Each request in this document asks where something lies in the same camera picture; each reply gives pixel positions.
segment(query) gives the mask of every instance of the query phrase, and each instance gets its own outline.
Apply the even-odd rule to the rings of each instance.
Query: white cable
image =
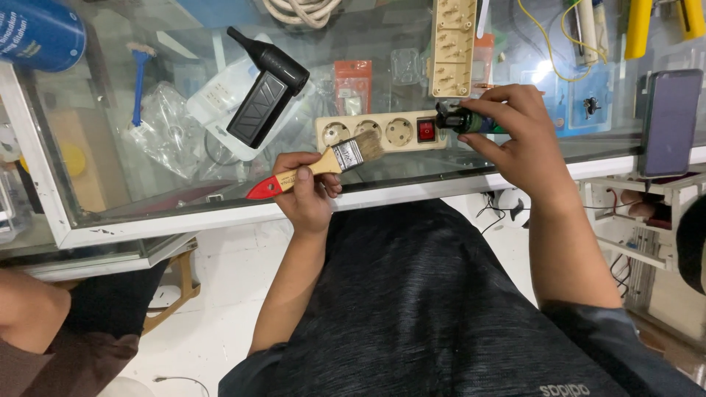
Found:
[[[331,16],[331,11],[341,0],[263,0],[265,8],[278,20],[291,25],[303,23],[314,29],[323,28]],[[295,13],[285,15],[281,10]]]

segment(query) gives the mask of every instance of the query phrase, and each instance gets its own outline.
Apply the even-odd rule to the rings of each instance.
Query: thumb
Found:
[[[294,180],[294,197],[297,198],[297,203],[306,205],[316,199],[313,186],[313,175],[309,167],[300,167]]]
[[[507,158],[507,153],[500,149],[497,143],[486,138],[482,134],[465,134],[459,135],[458,140],[465,142],[473,148],[473,150],[480,153],[483,157],[490,160],[495,165],[500,165],[505,162]]]

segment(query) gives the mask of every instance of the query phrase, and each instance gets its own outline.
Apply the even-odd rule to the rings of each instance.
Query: paintbrush bristles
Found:
[[[144,44],[139,44],[136,42],[129,42],[126,47],[128,47],[129,50],[136,50],[139,52],[144,52],[146,54],[149,54],[151,57],[156,57],[157,56],[157,51],[155,51],[154,48],[144,45]]]
[[[377,131],[365,131],[355,137],[355,143],[358,145],[363,161],[377,160],[385,154],[383,147],[380,145],[380,137]]]

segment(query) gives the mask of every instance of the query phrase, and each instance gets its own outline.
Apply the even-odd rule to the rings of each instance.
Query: wooden brush handle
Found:
[[[333,154],[333,150],[331,148],[326,148],[321,156],[321,159],[314,164],[308,165],[307,167],[311,169],[311,172],[314,175],[340,174],[342,172],[341,166],[338,165],[338,160],[336,160],[336,156]],[[284,171],[276,175],[277,182],[280,183],[282,191],[290,190],[294,186],[296,175],[297,170]]]

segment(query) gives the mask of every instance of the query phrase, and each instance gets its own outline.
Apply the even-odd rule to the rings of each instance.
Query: blue brush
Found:
[[[135,109],[133,110],[133,125],[140,126],[140,103],[142,102],[142,78],[145,74],[145,63],[157,56],[154,48],[138,43],[128,43],[128,49],[132,51],[133,58],[137,63],[137,76],[135,80]]]

